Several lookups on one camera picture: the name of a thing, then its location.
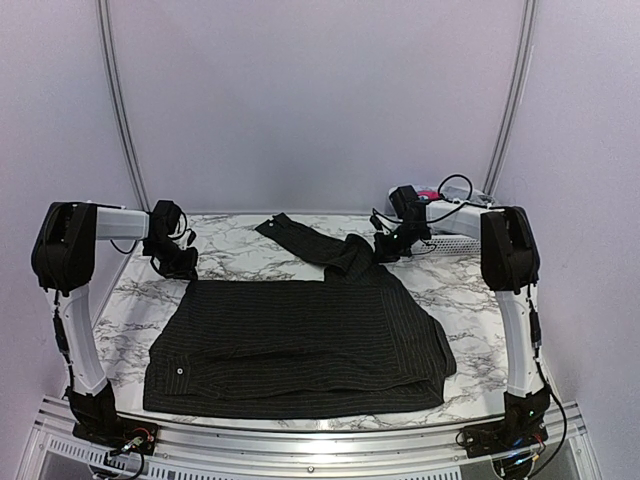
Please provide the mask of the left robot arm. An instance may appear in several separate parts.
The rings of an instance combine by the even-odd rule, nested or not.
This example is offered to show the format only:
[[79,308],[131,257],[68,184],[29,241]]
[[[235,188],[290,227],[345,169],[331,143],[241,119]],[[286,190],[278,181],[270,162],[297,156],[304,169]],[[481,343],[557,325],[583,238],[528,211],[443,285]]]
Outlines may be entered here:
[[158,434],[156,424],[117,413],[112,384],[98,358],[89,311],[97,243],[141,243],[158,275],[194,280],[195,238],[185,213],[171,200],[158,201],[150,212],[92,202],[49,206],[31,267],[50,305],[56,344],[68,370],[66,396],[76,437],[114,447],[136,441],[142,452],[149,453]]

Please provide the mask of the black pinstriped shirt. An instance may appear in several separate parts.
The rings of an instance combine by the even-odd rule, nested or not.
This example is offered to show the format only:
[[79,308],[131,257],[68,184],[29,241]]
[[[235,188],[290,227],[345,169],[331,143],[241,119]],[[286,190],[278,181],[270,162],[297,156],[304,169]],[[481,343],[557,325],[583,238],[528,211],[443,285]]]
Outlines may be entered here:
[[457,370],[445,331],[364,238],[285,214],[258,230],[323,279],[191,282],[150,348],[145,410],[312,419],[443,403]]

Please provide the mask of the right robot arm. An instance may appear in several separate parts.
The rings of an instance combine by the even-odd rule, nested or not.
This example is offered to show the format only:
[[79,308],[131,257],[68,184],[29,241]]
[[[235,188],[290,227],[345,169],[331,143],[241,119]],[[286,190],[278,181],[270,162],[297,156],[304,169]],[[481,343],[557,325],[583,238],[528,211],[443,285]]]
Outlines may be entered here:
[[470,197],[450,199],[441,191],[419,195],[413,186],[393,190],[396,213],[374,211],[370,222],[375,254],[390,263],[412,254],[434,229],[480,243],[481,274],[494,293],[507,347],[508,377],[504,417],[461,429],[461,445],[470,458],[523,449],[544,442],[544,415],[552,392],[540,365],[542,330],[537,309],[540,256],[521,207],[480,204]]

